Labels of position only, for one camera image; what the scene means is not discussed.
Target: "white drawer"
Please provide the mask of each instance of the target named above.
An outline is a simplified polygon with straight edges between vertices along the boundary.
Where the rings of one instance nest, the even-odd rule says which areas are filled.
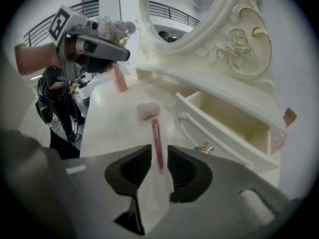
[[[263,173],[279,167],[270,152],[269,127],[217,97],[196,92],[176,94],[174,144],[195,148],[211,143],[213,155],[242,163]]]

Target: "white vanity table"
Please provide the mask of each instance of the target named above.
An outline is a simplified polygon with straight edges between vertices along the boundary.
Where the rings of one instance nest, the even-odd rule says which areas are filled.
[[[96,87],[91,96],[84,127],[81,157],[153,143],[152,119],[140,121],[137,114],[137,105],[148,102],[160,105],[160,113],[156,118],[160,124],[163,149],[166,149],[167,145],[196,147],[175,128],[178,123],[175,114],[176,104],[178,105],[176,99],[192,97],[198,93],[198,89],[165,75],[154,74],[154,76],[144,80],[126,76],[128,90],[123,93],[116,92],[113,82]],[[213,145],[216,148],[212,152],[213,155],[226,157],[220,154],[219,145],[215,143]],[[258,174],[277,187],[280,174],[280,152],[273,154],[271,158],[276,167]]]
[[[151,119],[139,121],[137,105],[155,102],[163,150],[207,142],[212,155],[242,163],[277,187],[280,152],[270,154],[270,130],[286,125],[267,75],[272,48],[262,0],[215,0],[207,18],[173,43],[158,36],[148,3],[139,0],[141,66],[126,77],[126,92],[117,93],[113,82],[95,88],[81,156],[153,143]]]

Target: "person's hand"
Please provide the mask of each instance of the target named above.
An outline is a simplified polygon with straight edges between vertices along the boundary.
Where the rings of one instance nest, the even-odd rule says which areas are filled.
[[[75,43],[76,43],[76,38],[70,37],[67,38],[65,43],[65,55],[67,59],[72,60],[75,56],[76,48],[75,48]],[[84,44],[84,50],[87,49],[88,43],[85,42]],[[56,52],[54,53],[54,56],[52,57],[52,64],[56,67],[63,68],[64,63],[58,58]]]

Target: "person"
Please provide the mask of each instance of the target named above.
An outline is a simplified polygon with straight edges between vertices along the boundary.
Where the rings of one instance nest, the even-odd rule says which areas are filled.
[[[165,32],[165,31],[160,31],[160,32],[159,32],[159,36],[160,36],[164,41],[166,41],[166,42],[175,42],[175,41],[177,41],[176,38],[169,37],[169,36],[168,36],[168,33]]]
[[[61,76],[61,69],[55,66],[49,66],[45,69],[44,78],[46,87],[44,95],[47,99],[48,106],[59,118],[68,141],[76,141],[78,134],[73,136],[72,123],[70,115],[77,119],[78,124],[84,124],[85,119],[81,116],[81,112],[68,92],[64,91],[62,82],[58,80]]]
[[[80,151],[55,134],[40,118],[35,107],[37,98],[21,77],[53,65],[62,67],[55,45],[49,43],[26,47],[12,29],[13,27],[8,26],[1,40],[0,77],[3,89],[9,90],[0,93],[1,129],[18,130],[37,140],[43,147],[57,150],[61,159],[79,157]],[[72,55],[75,51],[75,40],[69,38],[66,53]]]

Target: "drawer handle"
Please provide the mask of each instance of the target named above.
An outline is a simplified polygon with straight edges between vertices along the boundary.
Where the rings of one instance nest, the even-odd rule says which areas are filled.
[[[204,135],[206,135],[209,139],[211,139],[215,144],[218,144],[221,148],[226,150],[230,155],[232,155],[234,158],[236,158],[239,162],[243,163],[245,166],[247,166],[250,169],[254,169],[253,163],[249,161],[248,159],[244,158],[243,156],[239,155],[237,152],[232,150],[230,147],[228,147],[226,144],[224,144],[222,141],[220,141],[218,138],[213,136],[207,129],[205,129],[201,124],[199,124],[196,120],[192,118],[188,113],[182,112],[178,114],[178,120],[181,122],[182,120],[188,120],[194,126],[196,126]],[[195,143],[195,145],[198,145],[193,138],[186,132],[184,125],[182,124],[182,130],[187,135],[187,137]]]
[[[204,143],[204,146],[195,147],[195,150],[201,151],[208,155],[212,155],[212,152],[215,150],[215,147],[212,144],[206,142]]]

